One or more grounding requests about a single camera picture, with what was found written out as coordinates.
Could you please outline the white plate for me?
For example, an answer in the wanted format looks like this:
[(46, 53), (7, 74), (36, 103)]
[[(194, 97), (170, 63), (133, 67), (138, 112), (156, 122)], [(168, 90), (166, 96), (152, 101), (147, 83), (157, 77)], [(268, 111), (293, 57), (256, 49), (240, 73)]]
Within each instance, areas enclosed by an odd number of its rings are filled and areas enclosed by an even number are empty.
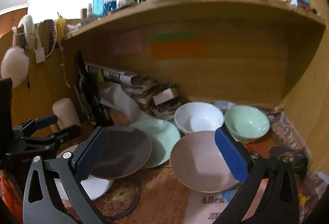
[[(112, 186), (113, 180), (101, 179), (90, 175), (88, 179), (81, 181), (81, 185), (88, 197), (94, 201), (104, 195)], [(60, 179), (55, 179), (56, 187), (62, 200), (69, 201)]]

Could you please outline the mint green bowl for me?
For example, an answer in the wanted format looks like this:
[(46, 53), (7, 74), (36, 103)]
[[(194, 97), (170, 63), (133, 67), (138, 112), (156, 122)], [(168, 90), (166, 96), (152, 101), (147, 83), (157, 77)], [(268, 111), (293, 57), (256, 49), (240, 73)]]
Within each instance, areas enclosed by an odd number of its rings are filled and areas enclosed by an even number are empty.
[(256, 107), (235, 105), (224, 114), (224, 123), (235, 140), (253, 143), (266, 135), (270, 129), (270, 121), (266, 114)]

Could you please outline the pink plate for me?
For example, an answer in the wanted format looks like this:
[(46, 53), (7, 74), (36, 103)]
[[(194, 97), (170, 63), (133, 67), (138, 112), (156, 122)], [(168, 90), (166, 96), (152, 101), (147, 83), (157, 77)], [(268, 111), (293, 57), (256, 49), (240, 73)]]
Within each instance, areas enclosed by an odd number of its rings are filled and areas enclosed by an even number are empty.
[(176, 178), (191, 190), (216, 193), (238, 184), (215, 144), (214, 131), (185, 135), (173, 147), (169, 160)]

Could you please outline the dark brown plate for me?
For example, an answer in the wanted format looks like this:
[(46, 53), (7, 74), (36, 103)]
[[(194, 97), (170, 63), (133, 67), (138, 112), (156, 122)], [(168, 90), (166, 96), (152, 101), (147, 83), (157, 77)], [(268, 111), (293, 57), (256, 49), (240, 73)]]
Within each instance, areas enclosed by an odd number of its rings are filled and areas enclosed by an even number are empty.
[(91, 175), (117, 179), (141, 169), (152, 153), (152, 142), (143, 131), (122, 125), (106, 128), (108, 142)]

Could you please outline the white bowl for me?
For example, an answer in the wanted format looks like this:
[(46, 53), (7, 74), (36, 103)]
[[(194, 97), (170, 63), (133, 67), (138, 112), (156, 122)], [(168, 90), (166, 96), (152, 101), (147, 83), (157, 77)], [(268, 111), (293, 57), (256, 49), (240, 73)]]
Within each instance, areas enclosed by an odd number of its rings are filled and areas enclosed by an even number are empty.
[(174, 121), (183, 134), (191, 134), (198, 131), (215, 131), (222, 127), (224, 115), (213, 104), (190, 102), (176, 110)]

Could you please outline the mint green plate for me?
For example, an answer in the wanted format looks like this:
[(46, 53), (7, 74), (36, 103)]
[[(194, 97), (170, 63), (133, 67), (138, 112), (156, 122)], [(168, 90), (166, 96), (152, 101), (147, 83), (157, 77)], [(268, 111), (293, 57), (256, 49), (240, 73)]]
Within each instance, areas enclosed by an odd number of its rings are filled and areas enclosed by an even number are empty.
[(166, 120), (146, 119), (132, 123), (130, 127), (147, 134), (152, 143), (152, 152), (143, 169), (154, 168), (167, 162), (173, 147), (181, 139), (177, 127)]

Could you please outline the white fluffy pompom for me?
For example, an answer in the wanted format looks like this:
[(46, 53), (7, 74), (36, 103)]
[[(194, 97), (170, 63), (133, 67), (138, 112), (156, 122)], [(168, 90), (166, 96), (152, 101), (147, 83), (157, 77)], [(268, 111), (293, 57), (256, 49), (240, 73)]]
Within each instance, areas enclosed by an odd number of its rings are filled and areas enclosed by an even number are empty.
[(16, 88), (27, 78), (30, 59), (19, 46), (10, 47), (1, 62), (1, 77), (11, 78)]

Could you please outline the newspaper print table mat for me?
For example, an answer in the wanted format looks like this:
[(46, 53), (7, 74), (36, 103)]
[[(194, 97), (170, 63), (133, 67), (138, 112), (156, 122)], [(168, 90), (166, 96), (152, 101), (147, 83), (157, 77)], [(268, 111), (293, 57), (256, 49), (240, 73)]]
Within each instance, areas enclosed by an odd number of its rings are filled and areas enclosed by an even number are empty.
[[(312, 154), (295, 126), (283, 113), (269, 116), (269, 133), (247, 149), (263, 157), (289, 156), (294, 164), (310, 161)], [(217, 193), (202, 193), (184, 186), (168, 163), (117, 179), (93, 201), (107, 222), (213, 223), (237, 192), (239, 185)]]

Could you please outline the stack of newspapers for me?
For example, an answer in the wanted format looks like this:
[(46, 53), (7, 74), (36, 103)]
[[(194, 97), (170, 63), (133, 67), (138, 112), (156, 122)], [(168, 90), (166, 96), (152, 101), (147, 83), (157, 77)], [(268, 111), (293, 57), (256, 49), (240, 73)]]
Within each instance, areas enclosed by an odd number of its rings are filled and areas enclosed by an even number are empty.
[(85, 63), (88, 73), (92, 74), (99, 84), (112, 82), (121, 88), (130, 98), (137, 102), (138, 106), (146, 111), (152, 104), (152, 97), (159, 88), (158, 82), (136, 74), (134, 72), (117, 70), (96, 64)]

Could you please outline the pink sticky note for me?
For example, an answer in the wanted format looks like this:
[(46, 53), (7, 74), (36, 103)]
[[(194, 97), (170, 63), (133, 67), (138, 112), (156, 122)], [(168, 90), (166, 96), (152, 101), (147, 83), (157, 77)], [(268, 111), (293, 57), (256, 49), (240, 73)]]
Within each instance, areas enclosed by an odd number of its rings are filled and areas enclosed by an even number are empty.
[(143, 39), (140, 30), (119, 34), (114, 40), (114, 55), (126, 55), (143, 51)]

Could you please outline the small bowl of trinkets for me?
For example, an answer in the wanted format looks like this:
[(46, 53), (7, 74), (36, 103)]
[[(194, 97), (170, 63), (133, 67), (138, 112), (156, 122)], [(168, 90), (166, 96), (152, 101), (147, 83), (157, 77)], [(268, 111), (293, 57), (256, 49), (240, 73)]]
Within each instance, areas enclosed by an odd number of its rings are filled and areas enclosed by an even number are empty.
[(174, 117), (176, 110), (181, 106), (181, 102), (167, 102), (159, 105), (152, 105), (152, 113), (159, 119), (171, 120)]

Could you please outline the small white cardboard box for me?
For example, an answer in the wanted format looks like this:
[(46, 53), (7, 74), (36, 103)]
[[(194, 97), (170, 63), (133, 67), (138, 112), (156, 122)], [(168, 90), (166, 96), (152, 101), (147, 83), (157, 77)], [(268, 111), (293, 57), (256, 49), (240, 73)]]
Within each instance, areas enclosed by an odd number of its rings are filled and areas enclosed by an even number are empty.
[(169, 100), (172, 100), (176, 97), (178, 97), (179, 94), (175, 87), (169, 87), (168, 89), (165, 89), (164, 91), (161, 91), (159, 94), (152, 97), (153, 102), (155, 106), (158, 106), (160, 104), (163, 104)]

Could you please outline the blue liquid bottle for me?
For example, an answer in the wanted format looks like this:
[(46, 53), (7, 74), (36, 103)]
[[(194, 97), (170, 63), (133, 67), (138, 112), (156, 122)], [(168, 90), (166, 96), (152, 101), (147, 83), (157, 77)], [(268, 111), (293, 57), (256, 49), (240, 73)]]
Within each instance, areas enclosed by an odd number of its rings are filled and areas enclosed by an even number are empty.
[(104, 15), (104, 0), (93, 0), (93, 13), (100, 17)]

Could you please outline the orange sticky note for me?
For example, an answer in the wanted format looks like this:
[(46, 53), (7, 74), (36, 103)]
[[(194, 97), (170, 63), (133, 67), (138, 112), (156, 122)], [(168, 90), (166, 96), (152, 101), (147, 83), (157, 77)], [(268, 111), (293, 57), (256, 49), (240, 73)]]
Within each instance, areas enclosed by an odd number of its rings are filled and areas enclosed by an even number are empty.
[(150, 45), (150, 55), (156, 60), (204, 59), (208, 57), (208, 43), (194, 38), (154, 42)]

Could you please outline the green sticky note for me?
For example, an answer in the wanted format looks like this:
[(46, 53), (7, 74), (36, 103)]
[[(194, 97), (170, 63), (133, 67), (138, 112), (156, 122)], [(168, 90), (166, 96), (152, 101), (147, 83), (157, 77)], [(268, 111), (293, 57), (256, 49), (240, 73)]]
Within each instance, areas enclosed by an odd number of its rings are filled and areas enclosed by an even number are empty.
[(152, 35), (152, 42), (168, 42), (176, 40), (188, 40), (193, 38), (190, 32), (165, 32)]

